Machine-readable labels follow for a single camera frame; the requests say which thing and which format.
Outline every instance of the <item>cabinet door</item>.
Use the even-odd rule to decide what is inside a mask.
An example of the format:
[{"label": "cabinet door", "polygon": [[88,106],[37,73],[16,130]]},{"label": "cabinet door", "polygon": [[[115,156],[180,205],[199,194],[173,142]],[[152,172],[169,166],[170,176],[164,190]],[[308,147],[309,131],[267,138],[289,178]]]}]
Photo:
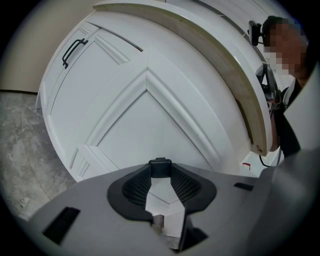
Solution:
[{"label": "cabinet door", "polygon": [[[196,85],[153,48],[103,81],[70,135],[66,163],[77,180],[157,157],[225,173],[239,168],[223,126]],[[74,167],[79,154],[95,173]]]},{"label": "cabinet door", "polygon": [[88,39],[75,60],[58,78],[46,109],[46,119],[59,156],[65,157],[75,129],[105,83],[140,51],[105,30]]},{"label": "cabinet door", "polygon": [[[79,26],[77,26],[65,39],[67,40],[65,44],[61,45],[58,48],[58,53],[55,53],[54,59],[52,59],[48,65],[48,68],[44,74],[44,78],[42,80],[41,85],[41,101],[42,101],[42,109],[46,109],[48,98],[50,97],[53,88],[61,74],[61,72],[65,69],[63,66],[62,57],[65,54],[65,52],[68,50],[68,48],[71,46],[71,44],[77,40],[77,39],[85,39],[87,40],[90,36],[93,35],[99,28],[97,26],[94,26],[88,22],[83,21]],[[82,44],[80,44],[74,52],[70,55],[67,62],[71,63],[75,56],[79,53],[81,48],[83,47]]]}]

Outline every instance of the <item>black mesh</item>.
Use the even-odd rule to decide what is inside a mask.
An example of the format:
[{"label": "black mesh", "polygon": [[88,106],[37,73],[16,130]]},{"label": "black mesh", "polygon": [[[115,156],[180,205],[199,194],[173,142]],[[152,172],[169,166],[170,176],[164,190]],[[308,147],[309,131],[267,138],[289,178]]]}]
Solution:
[{"label": "black mesh", "polygon": [[122,193],[128,201],[145,209],[150,187],[150,171],[146,169],[124,183]]},{"label": "black mesh", "polygon": [[183,205],[201,190],[201,185],[198,181],[176,168],[171,171],[171,186]]}]

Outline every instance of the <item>marble floor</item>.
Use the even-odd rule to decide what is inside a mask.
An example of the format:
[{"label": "marble floor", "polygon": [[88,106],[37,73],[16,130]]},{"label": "marble floor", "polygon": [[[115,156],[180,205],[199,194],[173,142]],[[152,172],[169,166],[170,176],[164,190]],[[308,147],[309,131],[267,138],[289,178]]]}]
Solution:
[{"label": "marble floor", "polygon": [[25,220],[76,183],[51,144],[36,98],[0,92],[1,195]]}]

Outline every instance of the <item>black clip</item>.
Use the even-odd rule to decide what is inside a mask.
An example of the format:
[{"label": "black clip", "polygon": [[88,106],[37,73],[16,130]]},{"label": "black clip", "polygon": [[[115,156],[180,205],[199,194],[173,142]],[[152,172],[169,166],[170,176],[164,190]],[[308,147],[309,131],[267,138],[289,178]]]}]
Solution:
[{"label": "black clip", "polygon": [[165,157],[157,157],[150,160],[151,178],[170,178],[172,161]]}]

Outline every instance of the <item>person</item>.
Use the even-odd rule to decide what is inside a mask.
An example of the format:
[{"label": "person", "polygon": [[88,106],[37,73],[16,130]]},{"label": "person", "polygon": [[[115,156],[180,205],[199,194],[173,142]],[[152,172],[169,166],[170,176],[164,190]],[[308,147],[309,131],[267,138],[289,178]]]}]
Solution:
[{"label": "person", "polygon": [[263,23],[261,32],[264,48],[275,53],[276,58],[281,60],[282,69],[288,70],[295,78],[291,86],[281,92],[280,108],[275,110],[271,117],[271,151],[280,146],[286,158],[298,152],[300,145],[284,112],[306,85],[317,57],[301,27],[286,18],[269,16]]}]

